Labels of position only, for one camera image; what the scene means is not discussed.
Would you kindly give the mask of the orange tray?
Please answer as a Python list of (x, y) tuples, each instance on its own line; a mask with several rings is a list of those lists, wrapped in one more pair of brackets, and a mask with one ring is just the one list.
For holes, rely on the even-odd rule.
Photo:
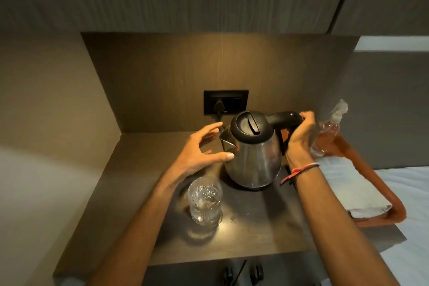
[(406, 219), (406, 209), (400, 198), (386, 185), (377, 173), (367, 164), (367, 162), (351, 147), (351, 145), (341, 136), (336, 135), (331, 138), (325, 134), (316, 137), (316, 145), (325, 149), (326, 156), (339, 156), (350, 159), (365, 179), (392, 204), (392, 208), (381, 215), (371, 218), (353, 218), (353, 221), (360, 228), (379, 227), (401, 223)]

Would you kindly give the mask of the person's left hand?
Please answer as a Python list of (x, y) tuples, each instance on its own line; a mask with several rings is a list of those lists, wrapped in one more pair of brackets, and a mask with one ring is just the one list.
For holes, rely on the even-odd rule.
[(215, 139), (222, 126), (223, 122), (215, 122), (192, 133), (178, 157), (165, 171), (162, 176), (163, 181), (170, 186), (177, 186), (186, 177), (207, 167), (205, 154), (212, 154), (212, 152), (210, 150), (202, 152), (200, 147)]

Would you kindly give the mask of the black wall socket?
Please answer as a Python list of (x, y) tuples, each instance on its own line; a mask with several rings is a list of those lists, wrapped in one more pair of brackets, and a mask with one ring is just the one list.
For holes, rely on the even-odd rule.
[(223, 115), (235, 115), (246, 110), (249, 91), (240, 90), (205, 90), (203, 92), (204, 115), (215, 115), (213, 107), (217, 99), (222, 99), (225, 111)]

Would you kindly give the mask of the person's left forearm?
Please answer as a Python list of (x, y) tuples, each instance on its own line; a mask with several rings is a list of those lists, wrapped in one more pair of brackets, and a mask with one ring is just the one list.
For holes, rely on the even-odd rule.
[(194, 169), (172, 164), (85, 286), (141, 286), (175, 189)]

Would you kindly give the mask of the black caster wheel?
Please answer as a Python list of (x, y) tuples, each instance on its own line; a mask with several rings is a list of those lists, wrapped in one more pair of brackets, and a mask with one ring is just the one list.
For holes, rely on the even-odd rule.
[(255, 286), (260, 281), (264, 280), (263, 266), (260, 262), (254, 263), (249, 268), (249, 277), (250, 277), (251, 284), (253, 286)]

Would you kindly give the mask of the clear glass of water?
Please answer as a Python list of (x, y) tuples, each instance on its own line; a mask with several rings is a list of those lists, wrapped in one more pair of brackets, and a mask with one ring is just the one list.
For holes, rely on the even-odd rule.
[(223, 188), (218, 179), (202, 176), (187, 190), (190, 215), (200, 226), (216, 226), (221, 222)]

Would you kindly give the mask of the steel electric kettle black handle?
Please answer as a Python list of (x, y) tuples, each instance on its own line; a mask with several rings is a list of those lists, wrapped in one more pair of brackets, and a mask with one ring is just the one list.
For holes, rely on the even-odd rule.
[(265, 115), (259, 111), (242, 111), (219, 135), (224, 152), (234, 159), (224, 164), (227, 175), (243, 187), (262, 187), (273, 182), (282, 168), (288, 137), (302, 122), (294, 111)]

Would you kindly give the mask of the person's right hand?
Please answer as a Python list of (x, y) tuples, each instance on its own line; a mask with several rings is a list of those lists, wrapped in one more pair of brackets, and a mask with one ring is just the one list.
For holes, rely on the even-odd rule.
[(302, 168), (314, 163), (310, 154), (310, 146), (318, 128), (296, 128), (289, 138), (286, 152), (290, 170)]

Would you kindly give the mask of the clear spray bottle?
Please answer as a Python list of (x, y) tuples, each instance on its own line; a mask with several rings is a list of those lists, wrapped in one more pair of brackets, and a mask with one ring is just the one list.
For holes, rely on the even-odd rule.
[(310, 153), (314, 158), (325, 156), (328, 148), (333, 143), (340, 130), (340, 122), (348, 112), (348, 103), (340, 99), (331, 111), (330, 118), (319, 123), (319, 134), (310, 147)]

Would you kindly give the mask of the white bed sheet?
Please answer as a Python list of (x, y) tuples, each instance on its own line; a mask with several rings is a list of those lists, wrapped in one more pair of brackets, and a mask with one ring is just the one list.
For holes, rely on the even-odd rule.
[(406, 240), (381, 252), (401, 286), (429, 286), (429, 166), (375, 171), (405, 206)]

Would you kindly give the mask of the folded white cloth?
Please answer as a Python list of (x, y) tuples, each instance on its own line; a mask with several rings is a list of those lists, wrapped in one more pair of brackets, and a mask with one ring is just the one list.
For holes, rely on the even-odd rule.
[(352, 218), (377, 217), (393, 207), (392, 203), (358, 172), (350, 159), (326, 156), (315, 161), (335, 196)]

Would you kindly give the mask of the black kettle base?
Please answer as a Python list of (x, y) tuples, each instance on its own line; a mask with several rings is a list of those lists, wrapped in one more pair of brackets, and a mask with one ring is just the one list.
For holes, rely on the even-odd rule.
[(251, 191), (251, 192), (265, 191), (271, 186), (274, 186), (276, 182), (279, 182), (278, 177), (276, 177), (276, 179), (273, 182), (262, 187), (243, 187), (237, 184), (236, 182), (234, 182), (228, 175), (221, 176), (219, 179), (220, 181), (222, 181), (223, 184), (229, 186), (232, 189), (240, 190), (240, 191)]

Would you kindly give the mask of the person's right forearm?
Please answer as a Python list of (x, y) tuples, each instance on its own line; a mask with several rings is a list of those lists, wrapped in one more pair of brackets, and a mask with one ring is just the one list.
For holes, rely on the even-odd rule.
[(341, 205), (319, 168), (300, 173), (295, 185), (332, 286), (400, 286), (377, 249)]

